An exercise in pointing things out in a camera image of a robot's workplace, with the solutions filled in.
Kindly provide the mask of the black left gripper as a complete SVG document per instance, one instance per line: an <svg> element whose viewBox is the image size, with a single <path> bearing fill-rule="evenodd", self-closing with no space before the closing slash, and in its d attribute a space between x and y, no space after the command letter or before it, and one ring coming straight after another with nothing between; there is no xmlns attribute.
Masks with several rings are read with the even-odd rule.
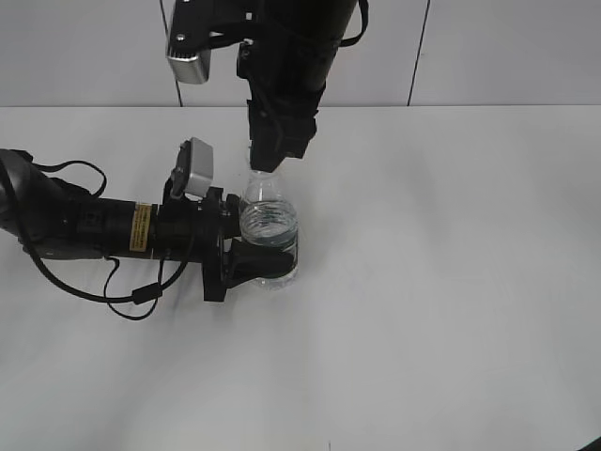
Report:
<svg viewBox="0 0 601 451"><path fill-rule="evenodd" d="M172 198L171 188L163 188L152 233L152 257L199 263L203 300L221 303L226 294L224 242L240 237L245 203L236 194L224 194L222 188L209 188L199 200L186 195ZM291 251L232 240L227 252L227 286L234 288L255 279L280 279L296 266Z"/></svg>

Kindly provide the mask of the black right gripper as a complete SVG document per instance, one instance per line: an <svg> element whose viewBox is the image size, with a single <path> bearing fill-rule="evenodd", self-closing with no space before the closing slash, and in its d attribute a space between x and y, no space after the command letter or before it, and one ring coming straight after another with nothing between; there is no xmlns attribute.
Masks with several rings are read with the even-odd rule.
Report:
<svg viewBox="0 0 601 451"><path fill-rule="evenodd" d="M286 158L301 160L315 137L316 114L322 89L294 87L280 93L252 74L247 76L251 98L247 100L250 165L253 170L272 173Z"/></svg>

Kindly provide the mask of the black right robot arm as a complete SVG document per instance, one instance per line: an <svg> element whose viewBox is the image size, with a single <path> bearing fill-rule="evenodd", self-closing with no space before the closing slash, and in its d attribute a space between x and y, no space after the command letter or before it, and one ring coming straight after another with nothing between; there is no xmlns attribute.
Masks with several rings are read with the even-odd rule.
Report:
<svg viewBox="0 0 601 451"><path fill-rule="evenodd" d="M261 1L260 34L239 47L247 81L250 166L272 173L301 159L316 135L316 114L338 51L359 42L366 1Z"/></svg>

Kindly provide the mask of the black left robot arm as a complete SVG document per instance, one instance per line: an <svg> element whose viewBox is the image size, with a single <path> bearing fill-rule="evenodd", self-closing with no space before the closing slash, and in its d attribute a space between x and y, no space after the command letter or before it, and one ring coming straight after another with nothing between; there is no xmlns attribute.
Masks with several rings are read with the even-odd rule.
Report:
<svg viewBox="0 0 601 451"><path fill-rule="evenodd" d="M239 197L211 187L192 200L174 198L174 182L160 204L102 197L55 176L60 165L34 163L17 149L1 151L1 228L15 236L40 272L66 292L97 303L147 303L162 296L183 270L132 294L109 298L79 291L60 281L48 260L105 257L171 260L201 266L203 298L221 303L230 288L293 270L290 251L245 242L239 228Z"/></svg>

